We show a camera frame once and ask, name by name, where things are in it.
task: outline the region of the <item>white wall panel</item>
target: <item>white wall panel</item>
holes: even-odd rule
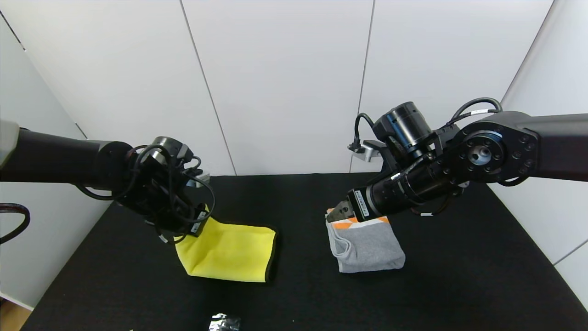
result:
[[[91,138],[176,138],[234,174],[179,1],[1,0],[0,10]]]
[[[184,1],[238,174],[349,171],[372,1]]]
[[[466,101],[502,99],[551,3],[376,0],[360,111],[376,121],[414,101],[434,130]],[[362,124],[362,138],[369,131]],[[381,164],[354,159],[352,171]]]
[[[588,309],[588,244],[563,259],[556,269]]]
[[[505,96],[505,109],[533,116],[588,112],[587,17],[588,1],[553,4]],[[492,189],[551,262],[588,239],[588,183],[530,178]]]
[[[1,18],[0,119],[83,139]],[[34,307],[109,202],[91,199],[70,184],[49,183],[0,183],[0,202],[31,211],[29,227],[0,248],[0,294]],[[20,215],[0,214],[0,236],[21,221]]]

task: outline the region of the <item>orange and white fabric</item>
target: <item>orange and white fabric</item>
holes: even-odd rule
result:
[[[364,222],[352,217],[332,223],[325,221],[325,224],[339,272],[371,272],[404,266],[406,256],[387,217]]]

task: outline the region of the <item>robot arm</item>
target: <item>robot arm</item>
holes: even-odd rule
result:
[[[520,184],[528,177],[588,181],[588,114],[531,117],[495,110],[454,115],[432,131],[412,102],[382,116],[374,125],[381,141],[358,139],[350,145],[356,156],[381,155],[382,171],[367,186],[354,188],[327,216],[327,221],[357,217],[359,221],[390,215],[441,196],[459,195],[469,181]],[[455,122],[495,112],[459,129]]]
[[[173,240],[165,238],[162,230],[182,238],[197,236],[214,208],[209,176],[199,168],[200,158],[173,138],[158,137],[149,146],[132,148],[119,141],[37,133],[7,121],[0,121],[0,125],[0,181],[74,184],[92,198],[115,200],[144,216],[160,238],[170,243]],[[198,164],[185,168],[193,159]],[[211,210],[207,212],[203,204],[193,206],[183,193],[186,186],[208,188],[213,196]],[[100,196],[87,187],[108,190],[112,195]],[[3,207],[8,211],[1,212],[20,212],[28,219],[28,211],[15,209],[14,204]]]

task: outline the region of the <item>yellow cloth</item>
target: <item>yellow cloth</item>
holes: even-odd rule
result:
[[[199,237],[176,244],[190,276],[267,282],[276,232],[267,227],[225,224],[208,218]]]

